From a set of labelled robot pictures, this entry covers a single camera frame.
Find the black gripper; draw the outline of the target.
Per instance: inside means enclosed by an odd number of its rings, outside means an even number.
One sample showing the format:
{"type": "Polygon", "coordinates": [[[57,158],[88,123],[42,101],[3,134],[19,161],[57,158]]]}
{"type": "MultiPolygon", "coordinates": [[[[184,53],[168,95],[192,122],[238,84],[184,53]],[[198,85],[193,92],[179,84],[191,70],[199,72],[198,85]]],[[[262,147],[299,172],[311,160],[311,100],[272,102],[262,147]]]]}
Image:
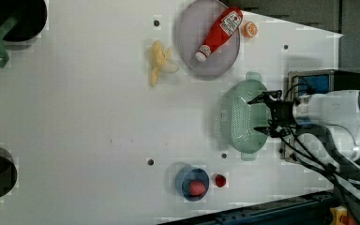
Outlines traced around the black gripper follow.
{"type": "MultiPolygon", "coordinates": [[[[282,127],[294,125],[293,102],[282,101],[280,100],[281,96],[281,90],[266,91],[250,100],[248,104],[269,104],[268,108],[270,109],[271,120],[275,125],[282,127]]],[[[255,130],[271,138],[279,138],[281,136],[280,132],[277,131],[277,128],[273,126],[255,127],[255,130]]]]}

